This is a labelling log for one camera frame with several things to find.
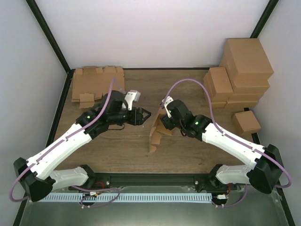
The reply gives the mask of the brown cardboard box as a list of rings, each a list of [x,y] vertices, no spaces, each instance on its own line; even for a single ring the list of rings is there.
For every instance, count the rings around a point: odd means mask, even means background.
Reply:
[[[174,130],[166,129],[162,121],[160,120],[160,118],[163,117],[165,114],[166,114],[165,108],[159,108],[150,130],[149,153],[153,153],[156,151],[157,146],[160,144],[163,134],[171,136],[174,133]]]

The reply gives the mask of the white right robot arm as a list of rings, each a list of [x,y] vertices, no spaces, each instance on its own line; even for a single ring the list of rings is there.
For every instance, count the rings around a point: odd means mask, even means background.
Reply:
[[[252,143],[214,124],[204,115],[193,115],[179,99],[168,97],[162,105],[166,114],[161,121],[166,129],[178,128],[184,137],[214,145],[243,163],[237,166],[217,165],[215,174],[209,177],[213,189],[219,190],[225,184],[247,184],[270,194],[276,188],[283,172],[283,162],[276,146]]]

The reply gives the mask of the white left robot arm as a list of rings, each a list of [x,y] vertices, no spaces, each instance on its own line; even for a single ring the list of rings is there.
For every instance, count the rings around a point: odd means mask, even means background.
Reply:
[[[18,158],[14,168],[28,198],[37,202],[54,190],[70,186],[77,186],[80,190],[93,189],[96,175],[89,166],[80,165],[68,170],[56,170],[56,167],[83,145],[108,131],[111,125],[144,124],[151,113],[132,106],[139,97],[136,90],[126,94],[113,90],[78,117],[61,137],[43,151],[27,160]]]

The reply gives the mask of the medium folded cardboard box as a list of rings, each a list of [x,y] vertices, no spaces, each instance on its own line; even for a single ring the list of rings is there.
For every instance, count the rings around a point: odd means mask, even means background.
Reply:
[[[203,78],[212,102],[227,102],[233,89],[224,67],[210,68]]]

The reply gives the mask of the small single cardboard box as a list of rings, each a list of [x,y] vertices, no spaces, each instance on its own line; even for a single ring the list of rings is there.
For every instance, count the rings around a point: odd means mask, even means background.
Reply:
[[[235,113],[232,122],[238,136],[251,135],[257,133],[261,126],[252,111]]]

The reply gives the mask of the large top cardboard box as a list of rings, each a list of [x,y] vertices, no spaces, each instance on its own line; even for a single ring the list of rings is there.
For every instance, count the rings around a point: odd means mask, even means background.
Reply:
[[[263,81],[274,73],[259,39],[254,38],[227,39],[220,66],[230,81]]]

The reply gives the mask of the stack of flat cardboard blanks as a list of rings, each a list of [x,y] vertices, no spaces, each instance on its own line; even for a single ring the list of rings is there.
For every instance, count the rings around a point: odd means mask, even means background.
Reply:
[[[93,94],[94,99],[100,99],[108,93],[112,79],[117,83],[113,84],[113,90],[125,90],[124,70],[120,66],[106,67],[83,67],[75,69],[73,74],[72,101],[82,102],[81,94]]]

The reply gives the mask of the small loose cardboard flap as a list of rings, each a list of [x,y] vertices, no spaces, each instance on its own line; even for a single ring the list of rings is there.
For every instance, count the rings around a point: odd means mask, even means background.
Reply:
[[[95,104],[95,96],[91,93],[83,93],[79,95],[79,108],[91,108]]]

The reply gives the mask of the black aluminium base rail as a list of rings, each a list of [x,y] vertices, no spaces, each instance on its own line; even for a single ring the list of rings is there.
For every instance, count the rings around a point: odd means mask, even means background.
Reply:
[[[188,186],[197,192],[225,192],[236,189],[232,182],[222,183],[213,174],[147,174],[147,173],[94,173],[88,176],[81,185],[78,182],[67,181],[63,187],[78,186],[83,189],[96,190],[111,187],[126,186]]]

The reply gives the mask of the black frame post right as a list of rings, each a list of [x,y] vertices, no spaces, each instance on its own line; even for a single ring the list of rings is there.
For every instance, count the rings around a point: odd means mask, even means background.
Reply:
[[[276,5],[278,4],[279,0],[269,0],[261,17],[259,18],[250,38],[258,38],[261,31],[263,30],[265,24],[267,23],[269,17],[271,16],[272,12],[274,11]]]

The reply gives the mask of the black frame post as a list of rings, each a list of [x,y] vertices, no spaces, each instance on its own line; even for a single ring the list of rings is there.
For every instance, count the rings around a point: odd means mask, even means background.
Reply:
[[[31,12],[33,13],[36,21],[38,22],[40,28],[42,29],[46,39],[48,40],[50,46],[52,47],[52,50],[56,54],[60,64],[62,65],[63,69],[66,73],[68,73],[71,69],[54,37],[54,35],[51,32],[51,29],[49,28],[37,2],[35,0],[26,0],[27,5],[29,6]]]
[[[276,5],[278,4],[279,0],[269,0],[261,17],[259,18],[250,38],[258,38],[261,31],[263,30],[265,24],[267,23],[269,17],[271,16],[272,12],[274,11]]]

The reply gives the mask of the black frame post left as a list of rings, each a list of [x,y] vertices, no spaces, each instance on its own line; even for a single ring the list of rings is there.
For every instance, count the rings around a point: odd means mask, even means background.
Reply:
[[[42,29],[46,39],[48,40],[50,46],[52,47],[52,50],[56,54],[60,64],[62,65],[63,69],[66,73],[68,73],[71,69],[54,37],[54,35],[51,32],[51,29],[49,28],[37,2],[35,0],[26,0],[27,5],[29,6],[31,12],[33,13],[36,21],[38,22],[40,28]]]

